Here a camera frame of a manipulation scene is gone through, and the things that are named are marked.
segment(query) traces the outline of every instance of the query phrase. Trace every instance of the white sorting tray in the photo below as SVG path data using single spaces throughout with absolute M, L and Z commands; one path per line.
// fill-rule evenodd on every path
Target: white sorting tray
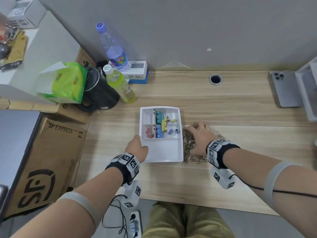
M 153 129 L 155 115 L 153 110 L 163 113 L 163 119 L 167 116 L 170 120 L 177 119 L 177 124 L 167 123 L 167 131 L 163 132 L 163 138 L 148 138 L 146 130 Z M 170 129 L 178 128 L 176 135 L 169 135 Z M 183 132 L 179 108 L 168 106 L 143 107 L 140 109 L 140 138 L 143 146 L 149 147 L 149 154 L 145 162 L 182 162 L 183 161 Z

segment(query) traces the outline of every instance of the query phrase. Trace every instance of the power strip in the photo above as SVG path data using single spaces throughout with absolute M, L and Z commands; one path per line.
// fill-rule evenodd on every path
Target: power strip
M 141 213 L 139 210 L 131 212 L 132 215 L 135 215 L 135 218 L 130 222 L 130 234 L 132 235 L 131 238 L 141 238 L 142 236 L 142 223 L 141 223 Z

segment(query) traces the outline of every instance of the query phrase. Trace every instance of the left hand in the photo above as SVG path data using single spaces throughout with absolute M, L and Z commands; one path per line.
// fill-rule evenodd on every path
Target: left hand
M 138 161 L 142 163 L 149 153 L 149 147 L 142 147 L 140 136 L 136 135 L 134 136 L 133 140 L 128 143 L 128 146 L 125 148 L 124 152 L 133 154 L 138 159 Z

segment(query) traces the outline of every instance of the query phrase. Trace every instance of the cable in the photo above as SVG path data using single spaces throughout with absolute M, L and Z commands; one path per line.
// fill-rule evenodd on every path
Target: cable
M 125 216 L 124 216 L 123 211 L 122 211 L 122 208 L 121 208 L 121 203 L 120 203 L 119 200 L 115 200 L 115 198 L 120 197 L 120 196 L 125 197 L 125 198 L 128 198 L 128 197 L 125 196 L 125 195 L 117 195 L 117 196 L 115 196 L 115 197 L 111 200 L 109 206 L 116 207 L 116 208 L 118 208 L 118 209 L 120 210 L 120 213 L 121 213 L 121 215 L 122 215 L 122 226 L 106 227 L 106 226 L 103 224 L 103 219 L 105 218 L 105 216 L 102 217 L 101 224 L 102 224 L 102 226 L 103 226 L 104 228 L 107 228 L 107 229 L 121 228 L 121 229 L 119 230 L 119 235 L 120 235 L 120 234 L 123 232 L 123 230 L 124 230 L 124 236 L 123 236 L 123 238 L 125 238 L 125 237 L 128 238 L 127 223 L 126 223 L 126 219 L 125 219 Z M 119 206 L 116 206 L 116 205 L 113 205 L 113 204 L 112 204 L 112 203 L 115 202 L 115 201 L 118 201 L 118 202 L 119 202 Z
M 247 186 L 250 187 L 250 188 L 259 189 L 259 190 L 264 190 L 263 188 L 256 187 L 256 186 L 253 186 L 253 185 L 250 185 L 250 184 L 244 182 L 244 181 L 243 181 L 239 176 L 237 176 L 236 174 L 233 174 L 232 176 L 238 177 L 238 178 L 242 181 L 243 184 L 247 185 Z M 273 189 L 273 192 L 317 198 L 317 195 L 307 194 L 307 193 L 301 193 L 301 192 L 294 192 L 294 191 L 286 191 L 286 190 L 276 190 L 276 189 Z

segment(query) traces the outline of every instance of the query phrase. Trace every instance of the leg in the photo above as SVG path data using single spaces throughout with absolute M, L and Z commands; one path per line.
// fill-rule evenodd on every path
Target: leg
M 183 220 L 184 205 L 156 202 L 152 206 L 150 220 L 142 237 L 184 237 L 185 228 Z
M 187 237 L 234 238 L 215 208 L 185 205 Z

